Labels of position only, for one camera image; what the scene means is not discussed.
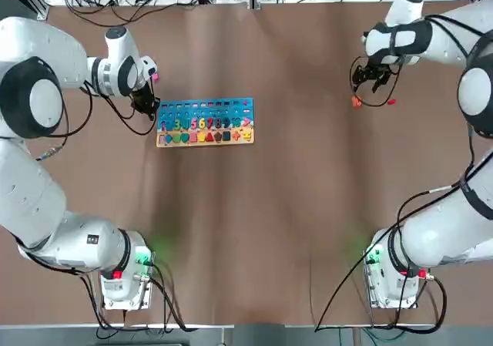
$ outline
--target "colorful number block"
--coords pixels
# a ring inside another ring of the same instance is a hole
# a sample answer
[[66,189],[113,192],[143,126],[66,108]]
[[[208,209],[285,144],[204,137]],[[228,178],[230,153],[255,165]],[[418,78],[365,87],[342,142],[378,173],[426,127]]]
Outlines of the colorful number block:
[[161,102],[156,145],[162,148],[251,144],[253,98]]

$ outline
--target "number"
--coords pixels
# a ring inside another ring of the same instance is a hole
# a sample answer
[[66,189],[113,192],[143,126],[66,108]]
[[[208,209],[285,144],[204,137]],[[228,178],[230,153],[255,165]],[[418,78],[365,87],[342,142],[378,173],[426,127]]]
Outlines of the number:
[[188,117],[185,119],[182,119],[182,128],[184,128],[184,129],[190,128],[190,119]]

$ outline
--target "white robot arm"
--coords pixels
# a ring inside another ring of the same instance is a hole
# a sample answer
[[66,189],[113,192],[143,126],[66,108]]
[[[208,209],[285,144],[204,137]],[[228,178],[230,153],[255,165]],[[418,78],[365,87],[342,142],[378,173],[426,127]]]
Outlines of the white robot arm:
[[[397,0],[385,22],[364,33],[368,67],[414,64],[419,58],[464,66],[458,84],[460,110],[476,133],[491,138],[493,0],[433,18],[422,18],[422,4]],[[368,252],[365,279],[372,307],[412,306],[420,268],[493,258],[492,158],[490,152],[469,173],[469,181],[463,178],[456,191],[404,221],[401,234],[392,230]],[[384,231],[377,232],[372,246]]]
[[52,134],[62,118],[62,89],[88,81],[102,95],[131,96],[155,116],[159,100],[147,80],[156,64],[139,53],[126,28],[106,33],[109,57],[87,58],[72,36],[24,18],[0,21],[0,224],[27,257],[44,264],[100,270],[106,308],[150,304],[151,252],[137,232],[108,220],[72,213],[65,194],[23,139]]

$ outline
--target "small orange object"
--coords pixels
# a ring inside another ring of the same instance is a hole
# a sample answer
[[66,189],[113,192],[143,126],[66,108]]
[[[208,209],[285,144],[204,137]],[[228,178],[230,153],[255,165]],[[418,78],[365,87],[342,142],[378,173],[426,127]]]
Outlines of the small orange object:
[[357,98],[356,96],[353,96],[353,97],[351,98],[351,101],[352,101],[352,103],[353,103],[353,107],[354,107],[354,108],[361,107],[361,105],[362,105],[362,103],[361,103],[360,99],[359,99],[359,98]]

